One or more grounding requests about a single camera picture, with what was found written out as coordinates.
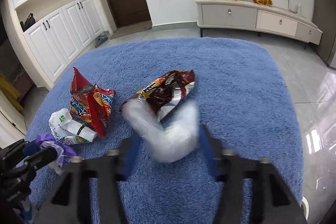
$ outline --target blue rug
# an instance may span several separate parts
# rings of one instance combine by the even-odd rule
[[[303,154],[296,114],[281,74],[264,48],[235,39],[162,39],[98,49],[73,65],[92,84],[117,90],[107,137],[74,146],[84,158],[102,156],[130,136],[132,129],[118,112],[125,99],[169,70],[193,69],[196,86],[188,98],[196,100],[200,121],[212,136],[241,157],[268,156],[296,199],[302,199]],[[72,77],[70,68],[49,92],[27,140],[49,133],[51,113],[68,107]],[[164,127],[171,117],[163,120]],[[56,177],[48,167],[37,172],[31,183],[34,204],[44,200]],[[96,180],[92,186],[93,221],[99,223]],[[172,164],[159,164],[142,144],[132,176],[119,187],[129,223],[212,223],[222,184],[210,177],[199,150]],[[243,202],[242,223],[247,223],[250,180],[244,184]]]

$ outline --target red snack bag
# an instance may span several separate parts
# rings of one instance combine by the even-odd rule
[[[103,137],[116,91],[101,89],[97,84],[91,85],[75,67],[73,72],[70,113],[75,121],[92,128]]]
[[[147,101],[160,121],[189,94],[194,88],[194,81],[193,70],[171,70],[138,90],[121,104],[119,111],[122,113],[128,100],[137,98],[140,102]]]

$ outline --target wall socket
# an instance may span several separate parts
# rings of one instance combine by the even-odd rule
[[[301,4],[298,4],[298,5],[297,5],[296,13],[297,13],[298,15],[301,15],[301,7],[302,7]]]

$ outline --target white plastic wrapper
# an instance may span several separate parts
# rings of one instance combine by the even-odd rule
[[[97,136],[97,132],[74,121],[66,108],[50,116],[49,126],[55,140],[64,145],[92,142]]]
[[[194,101],[181,105],[165,130],[149,105],[137,99],[128,101],[123,115],[149,146],[153,158],[161,163],[180,160],[195,150],[198,143],[198,112]]]

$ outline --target tv stand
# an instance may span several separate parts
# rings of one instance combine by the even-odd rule
[[[204,29],[224,28],[257,31],[319,44],[322,31],[306,18],[290,11],[250,1],[195,0],[197,25]]]

